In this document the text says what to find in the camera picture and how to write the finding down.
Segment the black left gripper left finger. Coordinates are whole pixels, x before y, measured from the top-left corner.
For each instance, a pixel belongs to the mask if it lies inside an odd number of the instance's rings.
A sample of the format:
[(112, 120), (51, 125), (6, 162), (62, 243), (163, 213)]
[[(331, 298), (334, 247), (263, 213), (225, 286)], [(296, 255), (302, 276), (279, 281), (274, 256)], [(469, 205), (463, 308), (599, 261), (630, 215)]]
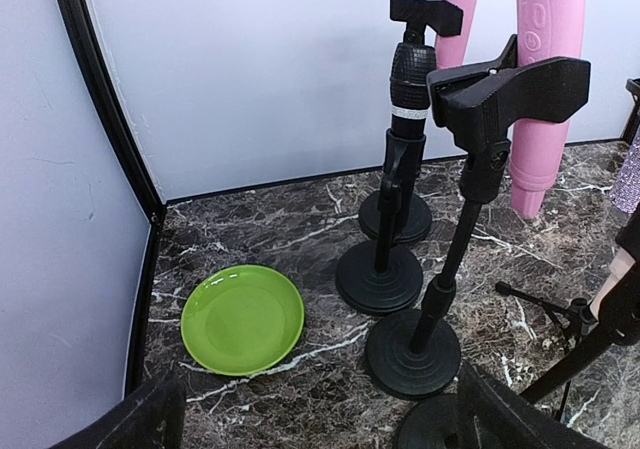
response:
[(60, 441), (57, 448), (179, 448), (186, 390), (166, 371), (133, 391), (97, 421)]

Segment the black tripod mic stand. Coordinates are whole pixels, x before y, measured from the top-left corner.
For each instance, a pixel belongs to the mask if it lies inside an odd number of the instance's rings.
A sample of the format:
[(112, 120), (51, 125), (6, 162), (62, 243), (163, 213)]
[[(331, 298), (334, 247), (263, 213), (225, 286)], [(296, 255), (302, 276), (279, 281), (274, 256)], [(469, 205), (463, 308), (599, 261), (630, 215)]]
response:
[[(623, 139), (631, 144), (639, 131), (639, 80), (627, 80), (625, 88), (634, 100), (623, 131)], [(495, 285), (495, 290), (503, 296), (513, 296), (541, 307), (552, 321), (557, 320), (558, 314), (563, 315), (569, 321), (562, 329), (563, 335), (575, 342), (562, 359), (520, 393), (527, 402), (536, 403), (560, 386), (564, 388), (563, 397), (567, 398), (571, 380), (611, 346), (632, 346), (639, 342), (639, 204), (629, 215), (615, 241), (618, 248), (624, 248), (634, 257), (635, 264), (603, 299), (599, 321), (589, 310), (594, 298), (577, 298), (563, 308), (518, 291), (506, 282)]]

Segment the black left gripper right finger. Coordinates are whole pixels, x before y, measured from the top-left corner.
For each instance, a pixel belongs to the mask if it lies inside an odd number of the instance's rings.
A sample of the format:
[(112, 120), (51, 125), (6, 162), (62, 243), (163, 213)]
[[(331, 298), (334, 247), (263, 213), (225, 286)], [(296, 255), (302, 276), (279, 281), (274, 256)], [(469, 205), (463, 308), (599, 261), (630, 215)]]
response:
[(469, 362), (462, 363), (455, 405), (460, 448), (601, 448), (557, 422)]

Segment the purple rhinestone microphone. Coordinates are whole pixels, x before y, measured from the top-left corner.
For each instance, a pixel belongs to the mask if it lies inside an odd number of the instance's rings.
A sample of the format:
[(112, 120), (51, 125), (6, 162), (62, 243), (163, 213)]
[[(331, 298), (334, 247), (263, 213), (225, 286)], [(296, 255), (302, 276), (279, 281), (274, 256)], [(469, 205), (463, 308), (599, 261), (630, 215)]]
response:
[(628, 214), (633, 213), (639, 204), (639, 140), (640, 134), (636, 131), (609, 195), (613, 205)]

